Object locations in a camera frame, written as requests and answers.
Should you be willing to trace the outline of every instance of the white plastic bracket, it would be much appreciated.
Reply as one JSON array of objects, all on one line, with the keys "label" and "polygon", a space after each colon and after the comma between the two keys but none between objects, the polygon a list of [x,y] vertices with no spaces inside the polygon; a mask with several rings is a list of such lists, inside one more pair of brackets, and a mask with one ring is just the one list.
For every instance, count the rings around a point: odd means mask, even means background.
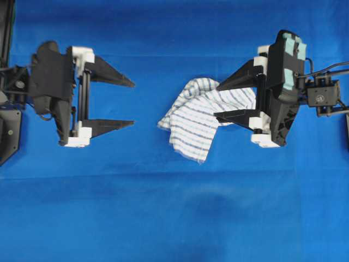
[{"label": "white plastic bracket", "polygon": [[262,53],[269,53],[270,45],[262,45],[258,47],[258,55],[260,56]]},{"label": "white plastic bracket", "polygon": [[91,48],[73,46],[73,58],[75,59],[77,76],[80,77],[85,69],[85,63],[94,63],[95,55]]},{"label": "white plastic bracket", "polygon": [[270,117],[264,112],[261,112],[259,117],[250,117],[249,128],[252,130],[261,129],[263,131],[262,134],[253,134],[251,142],[258,144],[260,147],[280,147],[272,141],[270,121]]},{"label": "white plastic bracket", "polygon": [[92,137],[92,128],[83,127],[82,121],[78,121],[75,126],[76,136],[70,136],[66,147],[85,147],[89,145]]},{"label": "white plastic bracket", "polygon": [[255,56],[253,59],[253,66],[263,66],[263,73],[267,75],[268,58],[265,56]]}]

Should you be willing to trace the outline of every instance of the black cable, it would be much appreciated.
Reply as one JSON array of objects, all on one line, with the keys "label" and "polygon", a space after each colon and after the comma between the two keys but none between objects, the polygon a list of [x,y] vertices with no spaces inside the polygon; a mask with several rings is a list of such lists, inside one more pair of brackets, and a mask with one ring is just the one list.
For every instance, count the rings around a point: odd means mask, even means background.
[{"label": "black cable", "polygon": [[326,73],[326,75],[347,75],[349,74],[349,69],[331,71]]},{"label": "black cable", "polygon": [[39,115],[39,117],[40,117],[42,120],[44,120],[44,121],[49,121],[49,120],[53,119],[52,114],[51,114],[51,117],[50,117],[50,118],[46,118],[46,117],[44,117],[43,115]]},{"label": "black cable", "polygon": [[318,74],[324,73],[324,72],[330,70],[331,68],[340,67],[340,66],[346,66],[346,65],[349,65],[349,61],[333,64],[333,65],[330,65],[329,67],[324,68],[324,69],[322,69],[320,71],[316,71],[316,72],[313,72],[313,73],[308,74],[308,75],[300,75],[297,78],[308,78],[310,76],[314,76],[314,75],[318,75]]},{"label": "black cable", "polygon": [[314,73],[314,62],[308,57],[305,60],[308,60],[310,63],[310,73]]},{"label": "black cable", "polygon": [[347,106],[340,99],[338,99],[338,103],[342,106],[343,109],[347,109]]},{"label": "black cable", "polygon": [[32,109],[35,109],[34,106],[31,103],[27,102],[27,105],[30,105]]}]

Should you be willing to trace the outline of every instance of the white striped cloth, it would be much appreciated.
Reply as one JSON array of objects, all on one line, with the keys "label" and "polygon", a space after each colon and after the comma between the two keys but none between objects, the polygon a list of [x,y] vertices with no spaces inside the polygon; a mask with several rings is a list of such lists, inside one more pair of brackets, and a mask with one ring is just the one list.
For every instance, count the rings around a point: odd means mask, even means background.
[{"label": "white striped cloth", "polygon": [[171,132],[170,144],[176,152],[203,163],[211,147],[219,123],[215,112],[254,109],[255,94],[252,89],[218,92],[218,82],[210,78],[189,81],[158,127]]}]

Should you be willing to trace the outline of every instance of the blue tablecloth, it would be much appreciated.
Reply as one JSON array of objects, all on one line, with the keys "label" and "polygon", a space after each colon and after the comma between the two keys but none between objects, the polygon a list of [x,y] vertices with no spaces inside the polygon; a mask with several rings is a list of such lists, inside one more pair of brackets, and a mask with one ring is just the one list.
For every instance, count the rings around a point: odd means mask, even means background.
[{"label": "blue tablecloth", "polygon": [[[46,40],[89,46],[136,83],[94,83],[91,118],[133,127],[59,147],[28,107],[21,149],[0,168],[0,261],[348,261],[343,116],[301,108],[288,145],[219,128],[198,165],[156,127],[188,80],[226,79],[280,29],[315,69],[349,60],[347,1],[17,0],[10,63]],[[349,81],[340,77],[348,103]]]}]

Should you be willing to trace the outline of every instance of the screw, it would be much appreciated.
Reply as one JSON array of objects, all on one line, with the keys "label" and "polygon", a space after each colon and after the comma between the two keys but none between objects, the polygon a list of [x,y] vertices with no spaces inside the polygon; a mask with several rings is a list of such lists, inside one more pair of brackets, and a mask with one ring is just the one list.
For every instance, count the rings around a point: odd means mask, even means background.
[{"label": "screw", "polygon": [[325,97],[323,95],[319,94],[319,95],[317,95],[315,100],[319,103],[323,103],[323,102],[325,102]]},{"label": "screw", "polygon": [[25,86],[26,85],[22,81],[20,81],[20,80],[16,81],[17,88],[23,89]]}]

